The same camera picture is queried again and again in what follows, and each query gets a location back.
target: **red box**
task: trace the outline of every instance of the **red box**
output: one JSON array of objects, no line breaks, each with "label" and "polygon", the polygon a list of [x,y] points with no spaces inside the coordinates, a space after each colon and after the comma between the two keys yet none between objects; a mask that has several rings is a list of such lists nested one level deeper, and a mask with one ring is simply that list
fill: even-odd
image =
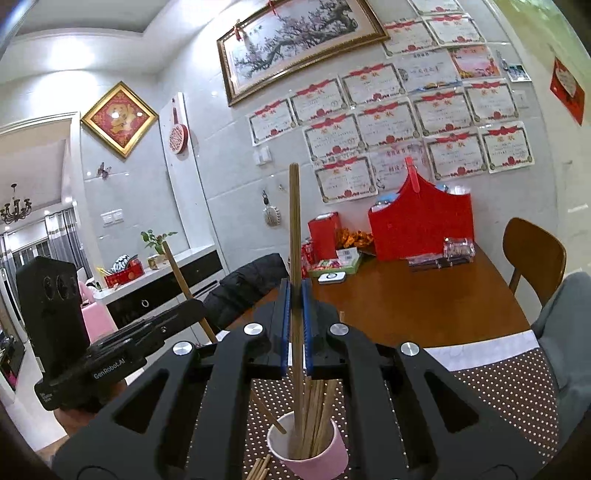
[{"label": "red box", "polygon": [[113,288],[117,284],[125,285],[126,283],[141,277],[143,274],[144,267],[142,266],[142,262],[132,262],[132,264],[125,270],[105,277],[105,282],[107,283],[107,287]]},{"label": "red box", "polygon": [[336,236],[341,230],[338,212],[318,215],[308,222],[314,247],[314,261],[336,258]]}]

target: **wall socket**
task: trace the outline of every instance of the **wall socket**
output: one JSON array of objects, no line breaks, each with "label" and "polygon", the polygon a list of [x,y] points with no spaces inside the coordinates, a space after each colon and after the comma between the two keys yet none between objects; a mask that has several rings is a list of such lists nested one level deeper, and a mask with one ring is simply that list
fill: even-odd
[{"label": "wall socket", "polygon": [[123,210],[113,210],[112,212],[101,213],[100,217],[103,219],[103,226],[113,225],[114,223],[123,222]]}]

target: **red container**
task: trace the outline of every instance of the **red container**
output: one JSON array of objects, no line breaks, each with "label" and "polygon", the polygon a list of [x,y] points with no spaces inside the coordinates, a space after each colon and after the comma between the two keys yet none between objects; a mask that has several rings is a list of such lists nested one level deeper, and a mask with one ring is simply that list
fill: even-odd
[{"label": "red container", "polygon": [[338,212],[319,215],[308,222],[312,245],[314,247],[314,263],[320,260],[336,258],[336,235],[341,230]]},{"label": "red container", "polygon": [[113,288],[117,284],[125,285],[126,283],[141,277],[143,274],[144,267],[142,266],[142,262],[135,260],[132,261],[129,267],[125,270],[105,277],[105,282],[107,283],[107,287]]},{"label": "red container", "polygon": [[470,194],[451,195],[420,175],[417,180],[413,189],[408,176],[392,204],[368,212],[379,260],[442,254],[445,237],[474,240]]}]

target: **person's hand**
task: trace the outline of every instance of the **person's hand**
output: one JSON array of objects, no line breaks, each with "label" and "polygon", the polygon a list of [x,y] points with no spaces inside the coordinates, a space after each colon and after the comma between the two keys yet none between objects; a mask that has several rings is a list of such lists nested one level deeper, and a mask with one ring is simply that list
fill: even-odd
[{"label": "person's hand", "polygon": [[[109,401],[113,400],[126,388],[127,383],[125,383],[125,380],[113,385],[109,395]],[[85,410],[62,410],[60,408],[54,410],[53,414],[70,437],[82,427],[86,427],[96,416],[96,413],[90,413]]]}]

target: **framed red ornament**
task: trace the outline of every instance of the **framed red ornament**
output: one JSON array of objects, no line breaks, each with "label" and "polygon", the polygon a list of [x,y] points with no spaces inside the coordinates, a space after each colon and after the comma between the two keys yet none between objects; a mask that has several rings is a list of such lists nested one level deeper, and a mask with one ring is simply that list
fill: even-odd
[{"label": "framed red ornament", "polygon": [[96,102],[82,118],[82,123],[127,158],[157,119],[156,112],[131,88],[119,82]]}]

